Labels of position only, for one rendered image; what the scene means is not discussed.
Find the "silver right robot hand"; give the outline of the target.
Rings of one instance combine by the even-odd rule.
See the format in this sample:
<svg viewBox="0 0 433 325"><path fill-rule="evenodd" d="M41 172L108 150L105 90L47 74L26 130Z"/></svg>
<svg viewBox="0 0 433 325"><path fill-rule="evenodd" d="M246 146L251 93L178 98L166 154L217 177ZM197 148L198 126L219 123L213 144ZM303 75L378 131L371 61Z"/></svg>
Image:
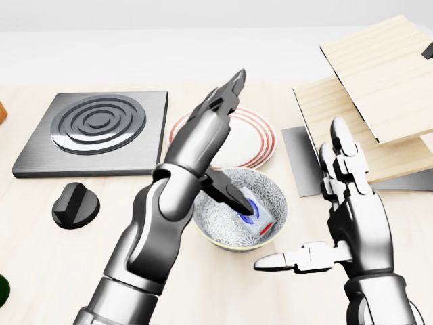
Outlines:
<svg viewBox="0 0 433 325"><path fill-rule="evenodd" d="M254 270L307 274L340 263L351 278L393 271L390 226L381 198L368 184L369 167L362 147L340 116L333 119L330 132L332 141L321 145L319 163L321 191L332 204L327 224L334 245L308 242L294 252L261 257Z"/></svg>

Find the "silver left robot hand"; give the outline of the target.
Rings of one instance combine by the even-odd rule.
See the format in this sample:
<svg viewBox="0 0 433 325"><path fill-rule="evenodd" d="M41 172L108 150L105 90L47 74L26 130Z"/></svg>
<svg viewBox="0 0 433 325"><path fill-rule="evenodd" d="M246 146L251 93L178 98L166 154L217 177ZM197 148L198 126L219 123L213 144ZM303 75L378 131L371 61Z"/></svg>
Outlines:
<svg viewBox="0 0 433 325"><path fill-rule="evenodd" d="M229 115L240 102L245 80L246 71L241 69L226 84L211 91L180 128L164 163L155 170L155 177L161 177L163 169L170 172L158 200L160 212L167 219L184 218L200 190L242 215L253 214L250 201L231 179L210 166L229 135Z"/></svg>

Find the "patterned grey bowl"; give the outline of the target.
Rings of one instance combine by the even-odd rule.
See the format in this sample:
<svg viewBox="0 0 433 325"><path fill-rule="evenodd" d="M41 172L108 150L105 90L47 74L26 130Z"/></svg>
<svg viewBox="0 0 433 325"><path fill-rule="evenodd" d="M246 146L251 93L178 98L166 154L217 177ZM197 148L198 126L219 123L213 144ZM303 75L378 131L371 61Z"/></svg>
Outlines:
<svg viewBox="0 0 433 325"><path fill-rule="evenodd" d="M289 206L281 188L267 175L255 169L243 167L223 169L237 188L246 187L270 212L275 223L269 226L261 238L247 230L247 223L224 203L217 203L209 195L200 192L194 202L193 220L197 229L211 243L226 251L253 251L272 242L286 224Z"/></svg>

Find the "cream cheese box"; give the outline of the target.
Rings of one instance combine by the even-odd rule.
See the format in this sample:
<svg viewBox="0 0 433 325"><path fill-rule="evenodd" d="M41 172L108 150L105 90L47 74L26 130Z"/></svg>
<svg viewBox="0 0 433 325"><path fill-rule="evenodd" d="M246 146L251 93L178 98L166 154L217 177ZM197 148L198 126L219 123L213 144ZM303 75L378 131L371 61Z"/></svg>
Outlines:
<svg viewBox="0 0 433 325"><path fill-rule="evenodd" d="M244 186L240 191L248 199L254 213L252 215L237 213L237 215L251 236L261 239L275 225L276 219L250 189Z"/></svg>

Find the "white plate with red rings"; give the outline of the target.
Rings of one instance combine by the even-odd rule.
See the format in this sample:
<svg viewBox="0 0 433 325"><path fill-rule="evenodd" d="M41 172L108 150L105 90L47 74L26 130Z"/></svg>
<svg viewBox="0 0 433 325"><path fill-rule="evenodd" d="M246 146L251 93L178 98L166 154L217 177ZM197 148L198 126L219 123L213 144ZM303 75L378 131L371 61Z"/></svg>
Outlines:
<svg viewBox="0 0 433 325"><path fill-rule="evenodd" d="M277 147L277 136L271 123L246 108L238 108L230 119L231 131L213 158L212 167L257 168L267 162Z"/></svg>

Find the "grey metal base sheet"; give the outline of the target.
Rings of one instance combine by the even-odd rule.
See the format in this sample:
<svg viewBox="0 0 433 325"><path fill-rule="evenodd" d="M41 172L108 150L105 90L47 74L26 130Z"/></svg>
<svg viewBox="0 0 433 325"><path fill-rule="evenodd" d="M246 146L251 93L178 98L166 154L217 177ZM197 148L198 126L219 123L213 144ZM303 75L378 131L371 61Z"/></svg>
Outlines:
<svg viewBox="0 0 433 325"><path fill-rule="evenodd" d="M305 127L282 131L298 194L301 197L321 193L322 173ZM376 190L415 190L433 192L433 169L373 183Z"/></svg>

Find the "flat dark stove plate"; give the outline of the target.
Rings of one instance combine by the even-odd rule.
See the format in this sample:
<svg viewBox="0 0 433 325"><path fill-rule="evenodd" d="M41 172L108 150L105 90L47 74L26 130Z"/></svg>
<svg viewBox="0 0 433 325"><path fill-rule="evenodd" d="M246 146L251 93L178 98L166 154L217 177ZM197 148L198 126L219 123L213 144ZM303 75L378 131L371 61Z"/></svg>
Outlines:
<svg viewBox="0 0 433 325"><path fill-rule="evenodd" d="M16 178L149 175L167 91L59 93L12 167Z"/></svg>

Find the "round black knob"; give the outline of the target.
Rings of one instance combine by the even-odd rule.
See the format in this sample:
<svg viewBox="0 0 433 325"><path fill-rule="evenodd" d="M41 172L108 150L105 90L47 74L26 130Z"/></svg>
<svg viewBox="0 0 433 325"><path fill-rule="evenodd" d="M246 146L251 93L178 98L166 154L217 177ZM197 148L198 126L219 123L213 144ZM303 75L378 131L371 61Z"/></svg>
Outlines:
<svg viewBox="0 0 433 325"><path fill-rule="evenodd" d="M59 227L72 230L92 222L99 209L100 203L96 194L82 183L74 182L65 186L53 204L52 217Z"/></svg>

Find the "pale wooden cabinet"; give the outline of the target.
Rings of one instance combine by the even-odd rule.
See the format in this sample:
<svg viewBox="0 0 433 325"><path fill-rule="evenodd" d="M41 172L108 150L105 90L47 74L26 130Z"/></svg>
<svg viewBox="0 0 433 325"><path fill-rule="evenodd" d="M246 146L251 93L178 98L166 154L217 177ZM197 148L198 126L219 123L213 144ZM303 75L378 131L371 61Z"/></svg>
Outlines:
<svg viewBox="0 0 433 325"><path fill-rule="evenodd" d="M400 15L320 48L333 69L294 95L314 151L344 119L378 183L433 169L433 39Z"/></svg>

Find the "dark green round object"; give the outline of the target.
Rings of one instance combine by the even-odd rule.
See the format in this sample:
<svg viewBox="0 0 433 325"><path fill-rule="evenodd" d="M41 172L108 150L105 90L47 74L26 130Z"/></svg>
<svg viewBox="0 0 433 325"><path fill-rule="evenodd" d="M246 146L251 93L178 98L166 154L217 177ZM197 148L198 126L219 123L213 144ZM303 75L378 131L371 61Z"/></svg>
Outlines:
<svg viewBox="0 0 433 325"><path fill-rule="evenodd" d="M4 306L10 295L9 281L0 274L0 308Z"/></svg>

